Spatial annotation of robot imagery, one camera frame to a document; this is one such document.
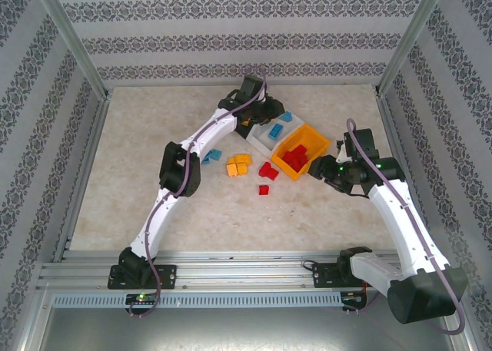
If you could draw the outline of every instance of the mounting plate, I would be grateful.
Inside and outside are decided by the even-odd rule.
[[[313,270],[314,287],[362,287],[364,282],[354,276],[342,279],[336,263],[314,263]]]
[[[367,305],[367,295],[364,295],[362,291],[357,292],[341,292],[341,301],[344,305],[350,307],[343,307],[343,310],[355,311],[355,309],[363,309]]]
[[[175,265],[155,265],[155,269],[161,278],[161,288],[163,290],[173,290],[175,288],[176,268]],[[149,290],[156,287],[157,283],[153,274],[142,286],[133,277],[125,274],[125,271],[119,265],[113,265],[109,272],[108,288],[110,290]]]

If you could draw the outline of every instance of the wire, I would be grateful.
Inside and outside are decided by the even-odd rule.
[[[246,101],[243,105],[240,105],[239,107],[231,110],[231,111],[228,111],[227,113],[224,113],[223,115],[215,118],[214,120],[210,121],[208,124],[206,124],[199,132],[197,132],[197,134],[193,137],[193,140],[190,141],[190,144],[188,145],[188,149],[186,150],[186,158],[185,158],[185,162],[184,162],[184,177],[183,177],[183,183],[181,184],[181,186],[179,187],[178,191],[176,191],[175,194],[173,194],[171,191],[169,191],[158,203],[157,205],[155,205],[154,209],[152,209],[152,212],[151,214],[149,215],[148,219],[147,219],[147,225],[145,226],[145,231],[144,231],[144,236],[145,236],[145,255],[147,256],[147,261],[148,261],[148,264],[152,270],[152,273],[154,274],[155,276],[155,282],[157,283],[157,289],[155,291],[155,296],[156,296],[156,300],[154,302],[154,304],[152,305],[152,307],[150,309],[148,309],[145,313],[143,314],[138,314],[138,318],[141,319],[145,316],[148,316],[150,315],[154,310],[155,308],[157,307],[157,305],[159,304],[159,302],[161,301],[161,278],[159,276],[159,273],[157,271],[157,269],[155,268],[155,265],[154,265],[154,262],[152,261],[152,258],[151,258],[151,253],[150,253],[150,245],[148,243],[148,236],[150,234],[149,230],[150,230],[150,226],[151,226],[151,222],[152,222],[152,218],[154,217],[154,215],[157,213],[157,211],[159,210],[159,208],[164,204],[164,202],[172,195],[173,197],[175,198],[178,198],[181,193],[183,192],[183,190],[186,188],[186,185],[188,183],[188,178],[189,178],[189,174],[190,174],[190,157],[191,157],[191,149],[194,147],[194,145],[196,144],[197,140],[200,138],[200,136],[206,132],[207,129],[209,129],[211,126],[213,126],[214,124],[217,124],[217,122],[219,122],[221,119],[227,117],[228,115],[230,114],[233,114],[237,111],[240,111],[241,109],[243,108],[246,108],[249,104],[253,103],[254,101],[256,101],[261,93],[263,91],[266,92],[266,88],[267,88],[267,79],[266,79],[266,76],[263,75],[263,83],[261,84],[261,87],[260,87],[260,90],[258,90],[258,93],[252,97],[250,100]],[[228,96],[232,96],[233,94],[236,94],[238,91],[235,90],[235,91],[232,91]],[[133,306],[135,305],[136,303],[131,303],[130,304],[130,307],[128,309],[128,312],[130,313],[130,316],[133,317],[134,314],[132,312],[132,309],[133,309]]]
[[[362,285],[364,288],[362,289],[362,297],[367,297],[367,282],[365,280],[362,281]]]
[[[364,152],[364,149],[362,146],[359,144],[359,141],[354,135],[354,130],[356,128],[355,121],[352,118],[347,119],[347,129],[348,133],[351,136],[352,142],[354,143],[355,147],[357,148],[357,151],[362,155],[363,159],[366,161],[366,163],[371,167],[371,169],[376,173],[376,175],[383,181],[383,183],[390,189],[391,193],[397,198],[397,200],[400,202],[401,206],[404,208],[405,212],[408,215],[408,218],[410,219],[410,222],[412,223],[412,226],[415,230],[415,233],[418,236],[419,241],[422,244],[422,247],[424,248],[425,253],[427,254],[427,257],[429,258],[430,262],[432,263],[432,266],[434,267],[434,270],[436,271],[437,275],[439,276],[441,282],[443,283],[444,287],[446,288],[447,293],[449,294],[451,300],[453,301],[454,306],[456,307],[456,310],[458,312],[458,316],[460,318],[460,325],[458,328],[454,330],[448,330],[448,329],[442,329],[437,326],[435,326],[433,323],[432,325],[435,326],[440,332],[450,335],[450,336],[456,336],[457,334],[460,334],[464,331],[465,327],[465,315],[464,315],[464,309],[461,306],[460,301],[458,301],[458,298],[456,296],[456,293],[454,293],[453,289],[451,288],[451,285],[447,281],[447,278],[444,276],[443,271],[440,269],[439,265],[437,264],[437,261],[434,259],[434,255],[432,254],[432,251],[427,245],[427,242],[424,238],[424,235],[421,232],[421,229],[418,226],[417,221],[415,220],[414,214],[412,213],[410,207],[408,204],[405,202],[404,198],[396,191],[396,189],[393,187],[391,182],[381,173],[381,171],[374,165],[372,160],[366,155]]]
[[[309,270],[310,272],[313,271],[313,267],[312,267],[312,265],[311,265],[311,268],[306,267],[306,263],[319,264],[317,261],[314,261],[314,260],[305,260],[305,261],[303,261],[302,264],[301,264],[302,267],[305,268],[306,270]]]
[[[369,198],[369,196],[368,196],[368,195],[363,195],[363,194],[352,194],[352,193],[350,193],[350,192],[346,192],[346,194],[347,194],[348,196],[352,196],[352,197],[363,197],[363,198],[365,198],[365,199],[368,199],[368,198]]]

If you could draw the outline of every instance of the yellow lego brick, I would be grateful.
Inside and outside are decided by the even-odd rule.
[[[234,157],[236,160],[236,164],[246,163],[247,165],[253,164],[253,159],[251,159],[251,155],[249,154],[238,154]]]
[[[248,174],[248,165],[246,163],[237,163],[236,165],[238,166],[238,174],[240,176]]]
[[[236,164],[228,164],[227,168],[229,177],[234,177],[238,175],[238,167],[236,167]]]

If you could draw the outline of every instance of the black base bracket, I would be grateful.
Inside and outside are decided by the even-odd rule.
[[[157,297],[154,294],[129,293],[125,297],[125,310],[128,314],[130,314],[131,306],[131,314],[141,315],[146,313],[148,309],[155,304],[155,301],[157,301]]]
[[[176,284],[175,265],[155,265],[161,279],[163,290],[173,290]],[[108,288],[110,290],[152,290],[157,288],[155,275],[144,257],[137,257],[130,247],[120,253],[118,265],[113,265],[109,272]]]
[[[155,269],[161,278],[163,290],[173,290],[176,283],[175,265],[155,265]],[[157,288],[155,276],[151,276],[143,285],[131,276],[125,275],[125,271],[119,265],[113,265],[109,272],[108,288],[110,290],[152,290]]]
[[[355,311],[355,309],[360,310],[367,305],[367,294],[362,291],[357,292],[340,292],[341,302],[344,305],[343,310]]]
[[[354,276],[342,277],[336,263],[316,263],[311,267],[315,288],[362,287],[363,280]]]
[[[368,247],[352,247],[340,251],[336,263],[313,263],[313,281],[315,288],[362,287],[364,281],[352,275],[350,258],[356,253],[370,253]]]

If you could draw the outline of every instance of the blue lego brick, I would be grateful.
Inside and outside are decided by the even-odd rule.
[[[270,131],[270,134],[268,134],[268,137],[271,138],[272,140],[277,140],[278,136],[280,136],[280,133],[284,129],[284,126],[281,124],[276,124]]]
[[[286,111],[283,113],[278,119],[284,121],[284,122],[290,122],[292,121],[292,113],[290,111]]]
[[[222,151],[217,150],[217,149],[212,149],[212,150],[210,150],[209,154],[210,154],[210,157],[212,159],[214,159],[215,161],[218,161],[221,159]]]

